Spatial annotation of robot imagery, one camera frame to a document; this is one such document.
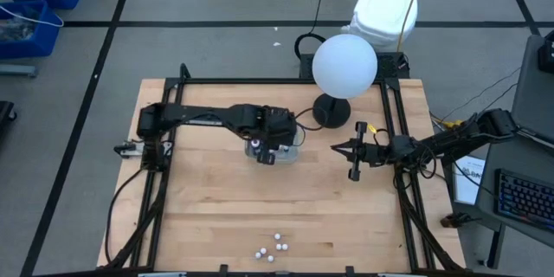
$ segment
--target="computer keyboard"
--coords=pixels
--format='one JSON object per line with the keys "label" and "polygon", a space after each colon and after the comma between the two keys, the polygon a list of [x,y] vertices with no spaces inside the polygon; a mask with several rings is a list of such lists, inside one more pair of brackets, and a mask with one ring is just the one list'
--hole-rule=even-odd
{"label": "computer keyboard", "polygon": [[494,212],[554,232],[554,186],[505,169],[496,170]]}

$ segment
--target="gray desk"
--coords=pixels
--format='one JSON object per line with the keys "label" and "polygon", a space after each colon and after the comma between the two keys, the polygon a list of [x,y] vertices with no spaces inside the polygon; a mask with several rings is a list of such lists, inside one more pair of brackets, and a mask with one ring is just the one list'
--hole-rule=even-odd
{"label": "gray desk", "polygon": [[[543,44],[544,39],[540,36],[531,36],[527,42],[512,116],[519,125],[534,128],[541,135],[554,137],[554,132],[544,124],[545,120],[554,124],[554,102],[551,100],[554,98],[554,74],[540,72],[537,65],[536,51]],[[481,186],[494,190],[494,171],[498,168],[505,168],[554,184],[554,156],[552,155],[554,155],[553,151],[521,136],[507,143],[491,145]],[[554,248],[554,233],[495,214],[494,198],[485,191],[479,191],[475,205],[480,210],[479,216],[501,223],[498,230],[494,229],[493,246],[486,263],[489,267],[498,267],[506,226]]]}

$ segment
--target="lamp stand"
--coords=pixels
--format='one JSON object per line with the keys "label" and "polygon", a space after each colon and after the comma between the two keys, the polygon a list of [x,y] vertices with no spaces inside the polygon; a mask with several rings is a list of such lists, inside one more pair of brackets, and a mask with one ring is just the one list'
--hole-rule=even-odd
{"label": "lamp stand", "polygon": [[330,129],[343,126],[350,118],[350,111],[348,100],[335,99],[327,94],[321,94],[313,102],[313,118]]}

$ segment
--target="wooden table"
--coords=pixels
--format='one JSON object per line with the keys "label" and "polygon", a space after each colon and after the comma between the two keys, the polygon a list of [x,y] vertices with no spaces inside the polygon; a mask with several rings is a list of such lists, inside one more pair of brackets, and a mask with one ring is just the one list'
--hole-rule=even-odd
{"label": "wooden table", "polygon": [[[139,110],[161,100],[164,80],[142,82],[129,138],[136,139]],[[410,135],[433,134],[427,101],[419,80],[401,81]],[[321,94],[315,85],[185,85],[184,105],[258,104],[300,112]],[[396,118],[394,98],[391,109]],[[385,126],[379,87],[350,100],[351,117],[339,129],[309,132],[294,164],[266,166],[244,155],[244,143],[223,128],[181,126],[177,130],[171,177],[158,244],[157,271],[408,272],[409,261],[391,166],[360,165],[361,180],[347,178],[351,164],[330,149],[355,136],[356,121]],[[311,114],[300,118],[315,126]],[[396,132],[399,126],[396,120]],[[384,134],[380,142],[386,143]],[[139,167],[123,160],[118,187]],[[138,220],[146,174],[120,194],[113,211],[112,256],[124,245]],[[439,221],[452,212],[440,178],[420,178],[428,227],[452,258],[465,267],[456,229]],[[288,251],[276,251],[274,233]],[[420,267],[425,266],[421,237],[414,227]],[[141,263],[150,241],[145,235]],[[256,260],[265,247],[275,256]],[[99,265],[105,264],[100,252]]]}

